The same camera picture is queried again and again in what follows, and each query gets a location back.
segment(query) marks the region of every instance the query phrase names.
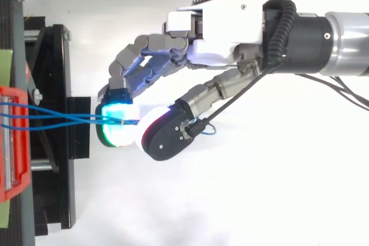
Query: coiled black cable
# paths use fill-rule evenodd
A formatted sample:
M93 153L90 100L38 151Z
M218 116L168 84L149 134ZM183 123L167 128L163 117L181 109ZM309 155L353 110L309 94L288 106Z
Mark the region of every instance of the coiled black cable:
M263 5L263 10L279 9L281 18L277 28L268 43L267 64L273 66L283 62L283 52L287 45L289 33L296 17L296 5L291 0L269 0Z

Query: black cylindrical joint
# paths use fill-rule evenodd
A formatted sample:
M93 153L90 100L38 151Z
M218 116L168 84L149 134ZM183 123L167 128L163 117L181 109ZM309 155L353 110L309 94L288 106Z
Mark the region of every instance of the black cylindrical joint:
M265 11L265 31L263 33L265 58L268 53L268 42L279 18L279 10ZM284 65L277 72L317 73L328 63L332 47L333 31L325 17L318 17L314 14L298 14L285 46Z

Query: black thumb module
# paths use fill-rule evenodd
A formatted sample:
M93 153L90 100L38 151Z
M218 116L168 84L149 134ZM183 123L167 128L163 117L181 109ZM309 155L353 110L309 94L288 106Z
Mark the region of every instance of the black thumb module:
M174 157L194 140L183 133L181 125L189 118L182 107L170 106L170 111L158 118L145 131L142 148L156 161L165 161Z

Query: silver cylinder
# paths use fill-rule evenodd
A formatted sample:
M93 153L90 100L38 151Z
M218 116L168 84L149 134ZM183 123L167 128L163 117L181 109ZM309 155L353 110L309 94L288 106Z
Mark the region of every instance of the silver cylinder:
M31 170L32 171L49 171L49 170L52 170L52 166L49 160L32 160Z
M329 12L333 47L325 76L358 76L369 71L369 16L364 13Z
M39 36L39 33L40 33L39 30L24 31L24 41L26 43L34 43L37 40L37 37Z

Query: black metal frame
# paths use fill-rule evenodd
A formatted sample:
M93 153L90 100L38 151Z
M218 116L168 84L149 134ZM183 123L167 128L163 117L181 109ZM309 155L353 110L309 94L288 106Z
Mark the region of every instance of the black metal frame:
M30 100L37 88L43 95L40 107L61 113L90 113L90 97L71 97L67 29L63 25L46 27L44 18L31 17L25 18L25 30L40 31L36 41L26 43L35 84L29 82ZM63 122L66 120L50 119L43 123ZM89 125L31 133L31 157L54 161L52 171L32 172L36 235L46 235L48 223L60 222L62 229L70 229L76 222L74 159L89 157Z

